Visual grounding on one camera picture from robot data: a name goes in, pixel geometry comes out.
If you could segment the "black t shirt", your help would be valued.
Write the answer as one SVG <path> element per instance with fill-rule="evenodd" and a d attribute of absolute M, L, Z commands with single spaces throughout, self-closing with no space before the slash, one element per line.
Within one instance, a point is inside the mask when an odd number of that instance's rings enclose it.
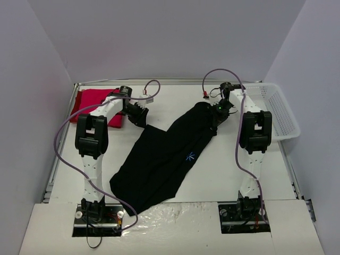
<path fill-rule="evenodd" d="M 129 216 L 174 198 L 186 174 L 216 136 L 213 114 L 196 103 L 164 131 L 147 125 L 119 171 L 110 179 Z"/>

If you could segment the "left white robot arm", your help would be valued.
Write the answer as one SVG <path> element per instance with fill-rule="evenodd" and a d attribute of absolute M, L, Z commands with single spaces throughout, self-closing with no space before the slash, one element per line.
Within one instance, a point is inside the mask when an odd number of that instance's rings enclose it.
<path fill-rule="evenodd" d="M 100 106 L 78 117 L 75 147 L 81 156 L 86 175 L 81 209 L 94 222 L 101 222 L 107 216 L 105 195 L 99 189 L 103 188 L 102 163 L 108 148 L 108 122 L 116 114 L 123 113 L 134 125 L 142 128 L 146 126 L 146 103 L 149 96 L 144 90 L 132 104 L 131 94 L 132 88 L 121 86 L 118 92 L 110 92 Z"/>

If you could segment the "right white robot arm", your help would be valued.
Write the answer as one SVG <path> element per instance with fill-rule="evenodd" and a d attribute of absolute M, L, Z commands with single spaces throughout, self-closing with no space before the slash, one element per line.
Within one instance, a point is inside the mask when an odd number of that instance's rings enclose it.
<path fill-rule="evenodd" d="M 272 114 L 258 107 L 240 84 L 222 83 L 211 91 L 209 102 L 215 127 L 227 120 L 231 109 L 240 113 L 235 161 L 244 177 L 235 211 L 239 218 L 248 219 L 263 208 L 259 180 L 264 155 L 271 144 Z"/>

